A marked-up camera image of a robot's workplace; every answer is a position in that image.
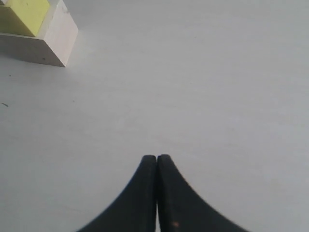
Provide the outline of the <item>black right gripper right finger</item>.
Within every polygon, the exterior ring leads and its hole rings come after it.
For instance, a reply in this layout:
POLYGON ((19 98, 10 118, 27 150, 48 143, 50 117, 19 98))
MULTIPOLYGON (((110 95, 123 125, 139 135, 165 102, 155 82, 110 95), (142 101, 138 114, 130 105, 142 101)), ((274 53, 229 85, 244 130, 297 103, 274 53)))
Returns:
POLYGON ((170 155, 157 158, 157 205, 162 232, 244 232, 207 204, 186 182, 170 155))

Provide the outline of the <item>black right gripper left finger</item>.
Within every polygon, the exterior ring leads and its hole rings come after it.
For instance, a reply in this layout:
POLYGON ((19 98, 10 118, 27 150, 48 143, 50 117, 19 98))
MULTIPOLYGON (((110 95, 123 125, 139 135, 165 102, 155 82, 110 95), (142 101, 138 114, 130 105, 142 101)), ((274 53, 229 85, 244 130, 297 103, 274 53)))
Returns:
POLYGON ((145 155, 120 195, 82 232, 154 232, 156 157, 145 155))

